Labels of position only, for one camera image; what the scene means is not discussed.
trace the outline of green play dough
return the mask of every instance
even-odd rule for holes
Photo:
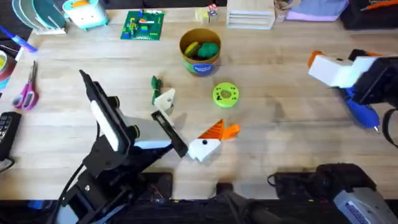
[[[214,57],[220,48],[215,43],[203,43],[198,51],[198,56],[209,59]]]

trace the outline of green round toy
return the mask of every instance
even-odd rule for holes
[[[232,83],[220,83],[213,90],[214,102],[223,108],[230,108],[238,102],[239,90]]]

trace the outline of small white block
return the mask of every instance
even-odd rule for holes
[[[220,144],[221,141],[218,139],[195,139],[189,144],[188,155],[203,162]]]

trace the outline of orange toy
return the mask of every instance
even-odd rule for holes
[[[80,7],[80,6],[87,6],[90,2],[88,1],[77,1],[72,4],[72,7]]]
[[[188,154],[192,159],[198,159],[202,162],[221,144],[222,140],[235,138],[240,130],[238,124],[225,129],[224,120],[221,119],[189,144]]]

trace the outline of orange fin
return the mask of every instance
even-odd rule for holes
[[[224,131],[224,120],[219,120],[215,125],[205,131],[199,139],[218,139],[222,140]]]
[[[241,131],[241,127],[239,127],[238,124],[234,124],[234,125],[230,126],[229,128],[224,129],[223,139],[227,140],[227,139],[235,138],[239,134],[240,131]]]

